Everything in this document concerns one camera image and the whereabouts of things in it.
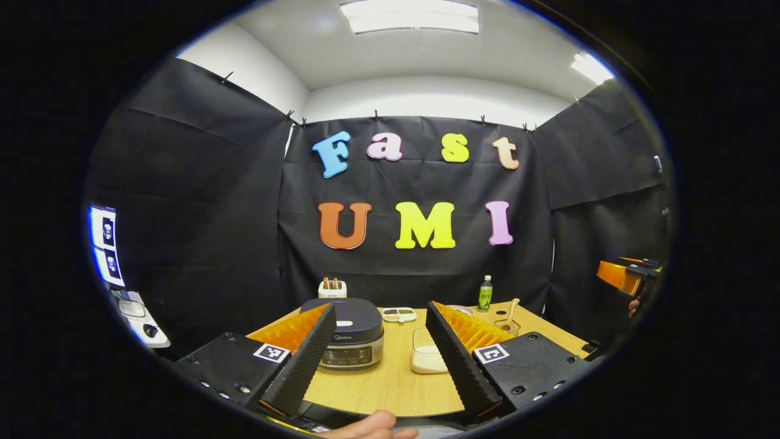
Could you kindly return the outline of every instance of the human hand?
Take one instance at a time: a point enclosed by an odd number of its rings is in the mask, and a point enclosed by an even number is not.
[[[413,439],[419,433],[413,428],[405,428],[393,433],[390,429],[394,425],[395,415],[387,410],[377,410],[356,423],[317,433],[317,436],[326,439]]]
[[[639,295],[629,303],[629,318],[633,317],[633,315],[636,314],[636,311],[639,309],[641,298],[642,296]]]

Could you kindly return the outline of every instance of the wooden scoop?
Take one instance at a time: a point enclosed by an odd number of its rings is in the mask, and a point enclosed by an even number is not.
[[[498,327],[500,330],[510,331],[512,330],[512,316],[515,314],[515,306],[520,302],[520,299],[512,299],[512,304],[509,306],[509,317],[504,320],[504,324]]]

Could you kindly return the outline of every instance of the computer mouse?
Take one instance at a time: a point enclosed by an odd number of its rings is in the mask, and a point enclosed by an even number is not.
[[[150,325],[149,323],[144,324],[144,333],[149,336],[149,338],[154,338],[154,335],[157,333],[158,329],[156,326]]]

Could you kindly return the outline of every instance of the white wall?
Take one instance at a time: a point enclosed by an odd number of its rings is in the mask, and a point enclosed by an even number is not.
[[[297,76],[255,37],[235,23],[227,23],[194,41],[177,55],[228,79],[273,105],[279,111],[295,111],[300,120],[309,95]]]
[[[571,105],[527,88],[465,77],[362,80],[309,94],[302,117],[318,120],[379,116],[435,116],[485,120],[529,128]]]

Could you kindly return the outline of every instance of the green bottle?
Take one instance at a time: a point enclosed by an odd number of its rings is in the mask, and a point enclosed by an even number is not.
[[[480,287],[480,300],[477,303],[478,311],[487,311],[490,308],[490,299],[493,297],[493,284],[490,283],[490,275],[485,276],[485,282]]]

